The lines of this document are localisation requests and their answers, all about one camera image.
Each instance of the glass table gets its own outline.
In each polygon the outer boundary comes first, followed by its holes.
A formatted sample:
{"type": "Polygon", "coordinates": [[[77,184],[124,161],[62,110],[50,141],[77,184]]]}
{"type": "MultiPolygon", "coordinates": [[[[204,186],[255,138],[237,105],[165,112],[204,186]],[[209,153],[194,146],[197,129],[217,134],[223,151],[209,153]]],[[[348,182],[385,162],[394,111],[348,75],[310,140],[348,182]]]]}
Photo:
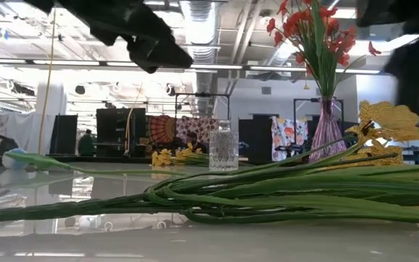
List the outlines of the glass table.
{"type": "MultiPolygon", "coordinates": [[[[97,170],[150,168],[74,165],[97,170]]],[[[165,178],[0,168],[0,208],[137,194],[165,178]]],[[[209,226],[169,213],[83,215],[0,223],[0,261],[419,261],[419,225],[363,220],[209,226]]]]}

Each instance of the ceiling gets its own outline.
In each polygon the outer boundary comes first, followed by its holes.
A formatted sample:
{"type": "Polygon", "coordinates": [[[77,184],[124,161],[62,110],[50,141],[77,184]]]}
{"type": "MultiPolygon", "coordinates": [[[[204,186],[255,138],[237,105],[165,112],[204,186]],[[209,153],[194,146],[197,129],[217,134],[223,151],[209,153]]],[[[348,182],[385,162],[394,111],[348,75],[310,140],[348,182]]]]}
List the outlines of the ceiling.
{"type": "MultiPolygon", "coordinates": [[[[262,65],[266,59],[281,52],[274,47],[273,38],[266,33],[267,17],[281,19],[280,16],[276,15],[279,2],[280,0],[260,0],[259,3],[257,0],[222,2],[218,11],[217,42],[210,47],[217,50],[215,62],[217,64],[249,63],[262,65]],[[239,26],[244,25],[244,17],[246,18],[244,34],[237,43],[239,26]],[[237,55],[235,55],[236,59],[232,59],[234,45],[239,47],[237,55]]],[[[146,3],[159,4],[159,1],[146,1],[146,3]]],[[[339,18],[341,18],[341,25],[346,26],[353,22],[354,5],[354,1],[351,0],[338,2],[339,10],[341,10],[338,13],[339,18]]],[[[178,12],[156,12],[156,14],[172,28],[176,42],[183,49],[192,54],[193,49],[200,48],[190,44],[188,36],[190,34],[198,35],[201,31],[190,31],[182,14],[178,12]]],[[[53,13],[46,16],[43,12],[20,1],[0,2],[0,58],[49,60],[52,20],[53,13]]],[[[371,30],[371,33],[370,30],[368,31],[368,36],[372,39],[373,36],[380,35],[381,31],[392,30],[394,29],[375,28],[371,30]]],[[[125,41],[118,39],[112,47],[106,47],[89,34],[87,25],[63,8],[57,8],[55,31],[54,59],[56,60],[129,61],[125,41]],[[61,35],[62,41],[58,38],[58,34],[61,35]]],[[[380,70],[388,59],[389,51],[396,46],[389,43],[378,39],[375,42],[375,47],[386,51],[384,55],[367,57],[359,66],[371,70],[380,70]]],[[[360,55],[366,53],[366,50],[367,40],[365,36],[363,40],[357,42],[357,46],[352,53],[360,55]]],[[[296,66],[295,59],[292,56],[284,62],[296,66]]],[[[199,73],[196,70],[159,71],[150,75],[132,69],[115,71],[88,67],[57,67],[55,71],[57,71],[57,74],[53,77],[60,77],[65,80],[69,101],[93,100],[91,103],[68,104],[68,113],[78,114],[81,117],[81,123],[88,128],[95,125],[95,110],[104,108],[104,100],[116,101],[118,106],[123,107],[146,106],[150,114],[171,114],[174,111],[173,103],[175,99],[166,93],[167,87],[174,87],[176,92],[194,92],[197,90],[196,75],[199,73]],[[78,85],[85,86],[85,95],[75,93],[75,87],[78,85]],[[134,101],[148,101],[150,103],[148,105],[134,104],[134,101]]],[[[227,71],[214,71],[213,73],[218,73],[220,78],[227,77],[227,71]]],[[[39,80],[47,78],[47,75],[46,66],[0,66],[0,98],[25,99],[25,101],[0,101],[0,110],[33,110],[35,107],[34,97],[15,92],[13,83],[21,84],[36,93],[39,80]]],[[[298,80],[303,77],[304,74],[292,73],[287,75],[287,79],[290,80],[298,80]]],[[[180,102],[188,102],[183,106],[180,115],[197,113],[198,108],[192,97],[180,99],[180,102]]]]}

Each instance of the ductwork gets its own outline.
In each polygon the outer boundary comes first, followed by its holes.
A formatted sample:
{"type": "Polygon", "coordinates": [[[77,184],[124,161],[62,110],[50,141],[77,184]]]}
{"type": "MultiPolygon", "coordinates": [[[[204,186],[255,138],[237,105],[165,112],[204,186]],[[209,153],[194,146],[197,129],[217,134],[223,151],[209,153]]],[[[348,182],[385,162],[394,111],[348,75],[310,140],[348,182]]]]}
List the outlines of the ductwork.
{"type": "MultiPolygon", "coordinates": [[[[213,45],[216,42],[219,4],[211,1],[180,1],[180,7],[187,23],[188,40],[192,44],[213,45]]],[[[189,50],[195,63],[212,64],[216,62],[215,48],[194,48],[189,50]]],[[[211,73],[196,73],[196,91],[215,94],[218,86],[213,83],[211,73]]],[[[214,99],[198,99],[200,116],[210,116],[214,99]]]]}

